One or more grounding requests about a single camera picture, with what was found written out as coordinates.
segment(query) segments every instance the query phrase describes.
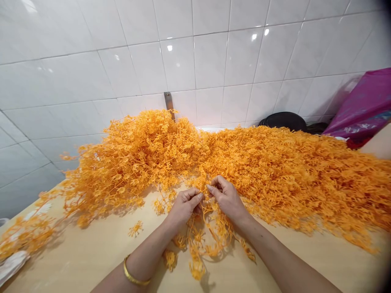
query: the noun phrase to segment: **metal bracket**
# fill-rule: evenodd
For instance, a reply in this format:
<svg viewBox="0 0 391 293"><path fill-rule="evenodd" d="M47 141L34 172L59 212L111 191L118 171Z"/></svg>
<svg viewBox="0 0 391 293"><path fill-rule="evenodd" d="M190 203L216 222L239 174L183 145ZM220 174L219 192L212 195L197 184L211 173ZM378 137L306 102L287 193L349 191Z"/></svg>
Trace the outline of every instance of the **metal bracket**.
<svg viewBox="0 0 391 293"><path fill-rule="evenodd" d="M164 100L166 102L166 109L173 110L174 106L172 105L172 96L170 92L164 92ZM171 112L171 118L172 120L175 120L175 114L173 112Z"/></svg>

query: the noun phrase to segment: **white ceramic tile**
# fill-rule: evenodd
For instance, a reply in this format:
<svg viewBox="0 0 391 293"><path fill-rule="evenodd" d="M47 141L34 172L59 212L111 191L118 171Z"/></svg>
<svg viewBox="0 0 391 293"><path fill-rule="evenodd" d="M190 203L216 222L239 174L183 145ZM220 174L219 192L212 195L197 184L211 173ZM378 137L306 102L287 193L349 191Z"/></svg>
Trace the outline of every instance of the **white ceramic tile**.
<svg viewBox="0 0 391 293"><path fill-rule="evenodd" d="M315 76L338 29L339 20L340 17L332 17L303 23L285 79Z"/></svg>
<svg viewBox="0 0 391 293"><path fill-rule="evenodd" d="M345 98L350 94L350 92L355 88L355 86L360 81L364 73L349 73L345 74L342 78L341 84L339 85L339 90L334 96L332 102L330 103L328 109L326 110L326 115L337 114L339 108L341 107Z"/></svg>
<svg viewBox="0 0 391 293"><path fill-rule="evenodd" d="M93 101L93 103L104 127L109 127L111 120L120 120L125 116L119 107L117 99L99 100Z"/></svg>
<svg viewBox="0 0 391 293"><path fill-rule="evenodd" d="M191 0L154 0L160 40L193 35Z"/></svg>
<svg viewBox="0 0 391 293"><path fill-rule="evenodd" d="M79 167L79 161L62 161L62 162L53 162L57 169L61 171L75 170Z"/></svg>
<svg viewBox="0 0 391 293"><path fill-rule="evenodd" d="M305 20L343 15L349 0L311 0Z"/></svg>
<svg viewBox="0 0 391 293"><path fill-rule="evenodd" d="M103 133L105 124L93 102L71 103L47 107L66 136ZM40 138L61 137L44 136Z"/></svg>
<svg viewBox="0 0 391 293"><path fill-rule="evenodd" d="M391 67L391 38L387 14L381 14L375 28L350 67L350 72Z"/></svg>
<svg viewBox="0 0 391 293"><path fill-rule="evenodd" d="M61 103L114 98L114 92L98 52L86 52L42 60L51 93Z"/></svg>
<svg viewBox="0 0 391 293"><path fill-rule="evenodd" d="M303 117L303 119L307 125L311 125L311 124L319 122L321 117L322 116L310 116L310 117Z"/></svg>
<svg viewBox="0 0 391 293"><path fill-rule="evenodd" d="M231 0L229 29L264 26L270 0Z"/></svg>
<svg viewBox="0 0 391 293"><path fill-rule="evenodd" d="M210 129L215 128L216 130L218 130L218 128L221 128L221 124L198 125L197 128L210 128Z"/></svg>
<svg viewBox="0 0 391 293"><path fill-rule="evenodd" d="M160 43L129 46L129 51L141 93L155 94L167 91Z"/></svg>
<svg viewBox="0 0 391 293"><path fill-rule="evenodd" d="M196 90L197 125L221 124L223 87Z"/></svg>
<svg viewBox="0 0 391 293"><path fill-rule="evenodd" d="M91 101L8 110L5 114L30 139L103 133L106 125Z"/></svg>
<svg viewBox="0 0 391 293"><path fill-rule="evenodd" d="M343 16L316 75L349 73L379 16L377 12Z"/></svg>
<svg viewBox="0 0 391 293"><path fill-rule="evenodd" d="M253 82L262 32L262 28L252 28L228 33L224 85L240 85Z"/></svg>
<svg viewBox="0 0 391 293"><path fill-rule="evenodd" d="M37 158L27 152L19 144L0 149L0 187L3 187L20 177L38 169L44 164L42 158Z"/></svg>
<svg viewBox="0 0 391 293"><path fill-rule="evenodd" d="M0 189L0 217L12 218L38 199L42 191L48 191L64 179L53 164L47 164L34 172Z"/></svg>
<svg viewBox="0 0 391 293"><path fill-rule="evenodd" d="M97 49L126 45L115 0L78 2Z"/></svg>
<svg viewBox="0 0 391 293"><path fill-rule="evenodd" d="M310 78L283 81L273 113L285 111L298 113L312 80Z"/></svg>
<svg viewBox="0 0 391 293"><path fill-rule="evenodd" d="M0 108L16 109L61 103L42 61L0 66Z"/></svg>
<svg viewBox="0 0 391 293"><path fill-rule="evenodd" d="M319 122L326 122L326 123L331 123L331 121L333 120L334 118L334 115L324 115L322 116L320 119L319 119Z"/></svg>
<svg viewBox="0 0 391 293"><path fill-rule="evenodd" d="M223 123L221 124L221 128L227 128L227 129L235 129L238 126L244 127L246 122L235 122L235 123Z"/></svg>
<svg viewBox="0 0 391 293"><path fill-rule="evenodd" d="M197 124L197 102L196 91L171 92L172 105L179 113L175 114L175 118L187 117L187 119Z"/></svg>
<svg viewBox="0 0 391 293"><path fill-rule="evenodd" d="M9 136L1 127L0 127L0 149L3 147L8 147L13 144L16 144L11 136Z"/></svg>
<svg viewBox="0 0 391 293"><path fill-rule="evenodd" d="M259 121L273 114L282 81L254 83L248 105L248 121Z"/></svg>
<svg viewBox="0 0 391 293"><path fill-rule="evenodd" d="M70 156L77 156L79 146L85 144L98 144L102 142L104 134L88 136L68 136L62 138L44 138L33 140L33 144L52 162L62 162L60 155L68 152Z"/></svg>
<svg viewBox="0 0 391 293"><path fill-rule="evenodd" d="M128 47L98 51L116 97L140 95Z"/></svg>
<svg viewBox="0 0 391 293"><path fill-rule="evenodd" d="M252 84L224 87L222 123L246 121Z"/></svg>
<svg viewBox="0 0 391 293"><path fill-rule="evenodd" d="M160 47L168 90L194 90L196 75L193 37L161 41Z"/></svg>
<svg viewBox="0 0 391 293"><path fill-rule="evenodd" d="M0 112L0 128L3 129L14 141L23 142L28 138L4 115Z"/></svg>
<svg viewBox="0 0 391 293"><path fill-rule="evenodd" d="M198 89L224 85L228 33L194 37L195 81Z"/></svg>
<svg viewBox="0 0 391 293"><path fill-rule="evenodd" d="M302 117L323 115L337 94L343 77L344 75L315 77L303 101L299 115Z"/></svg>
<svg viewBox="0 0 391 293"><path fill-rule="evenodd" d="M94 50L76 0L3 0L0 64Z"/></svg>
<svg viewBox="0 0 391 293"><path fill-rule="evenodd" d="M19 144L38 164L38 166L44 166L50 163L49 159L30 141L21 142Z"/></svg>
<svg viewBox="0 0 391 293"><path fill-rule="evenodd" d="M193 0L194 35L228 31L230 0Z"/></svg>
<svg viewBox="0 0 391 293"><path fill-rule="evenodd" d="M159 40L152 0L115 0L128 45Z"/></svg>
<svg viewBox="0 0 391 293"><path fill-rule="evenodd" d="M8 110L4 113L30 139L67 136L48 107Z"/></svg>
<svg viewBox="0 0 391 293"><path fill-rule="evenodd" d="M270 0L266 25L300 22L310 0Z"/></svg>
<svg viewBox="0 0 391 293"><path fill-rule="evenodd" d="M166 109L164 94L151 94L136 97L118 98L124 116L137 116L145 110Z"/></svg>
<svg viewBox="0 0 391 293"><path fill-rule="evenodd" d="M254 82L283 80L301 23L271 26L263 31Z"/></svg>
<svg viewBox="0 0 391 293"><path fill-rule="evenodd" d="M258 126L260 121L246 121L244 124L245 128L251 127L251 126Z"/></svg>
<svg viewBox="0 0 391 293"><path fill-rule="evenodd" d="M349 14L385 9L384 2L385 1L382 0L351 0L345 13Z"/></svg>

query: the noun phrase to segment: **left hand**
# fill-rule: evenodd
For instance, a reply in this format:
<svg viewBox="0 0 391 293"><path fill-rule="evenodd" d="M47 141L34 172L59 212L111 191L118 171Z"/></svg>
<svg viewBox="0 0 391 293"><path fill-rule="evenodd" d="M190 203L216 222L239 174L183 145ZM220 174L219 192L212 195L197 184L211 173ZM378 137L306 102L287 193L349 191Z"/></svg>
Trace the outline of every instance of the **left hand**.
<svg viewBox="0 0 391 293"><path fill-rule="evenodd" d="M178 225L184 225L193 212L199 214L202 212L200 205L204 199L204 194L197 188L179 192L167 218Z"/></svg>

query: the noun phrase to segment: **wrist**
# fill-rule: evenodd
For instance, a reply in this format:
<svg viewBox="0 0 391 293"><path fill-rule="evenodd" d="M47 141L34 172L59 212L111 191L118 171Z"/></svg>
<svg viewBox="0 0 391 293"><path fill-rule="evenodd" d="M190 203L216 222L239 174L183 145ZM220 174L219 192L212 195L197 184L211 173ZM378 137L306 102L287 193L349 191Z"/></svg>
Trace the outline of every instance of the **wrist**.
<svg viewBox="0 0 391 293"><path fill-rule="evenodd" d="M175 219L174 217L170 216L170 214L168 214L168 216L164 219L162 225L166 226L169 231L173 232L176 235L179 232L182 223L178 219Z"/></svg>
<svg viewBox="0 0 391 293"><path fill-rule="evenodd" d="M254 217L250 215L249 212L247 212L238 216L233 222L235 223L236 226L238 226L241 229L242 227L248 226L253 221L255 221Z"/></svg>

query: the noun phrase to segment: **forearm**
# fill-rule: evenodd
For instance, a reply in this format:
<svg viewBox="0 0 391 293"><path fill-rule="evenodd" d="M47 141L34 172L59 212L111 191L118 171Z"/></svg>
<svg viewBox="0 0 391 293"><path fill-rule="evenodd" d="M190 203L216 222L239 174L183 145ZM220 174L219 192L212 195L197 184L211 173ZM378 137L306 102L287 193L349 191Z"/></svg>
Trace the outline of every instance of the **forearm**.
<svg viewBox="0 0 391 293"><path fill-rule="evenodd" d="M129 274L140 281L149 280L165 248L178 231L179 224L171 221L168 216L128 257L126 267ZM92 293L145 292L145 290L146 286L134 285L125 277L123 262L121 262L93 289Z"/></svg>
<svg viewBox="0 0 391 293"><path fill-rule="evenodd" d="M282 293L340 293L329 280L291 252L252 216L236 224L259 254Z"/></svg>

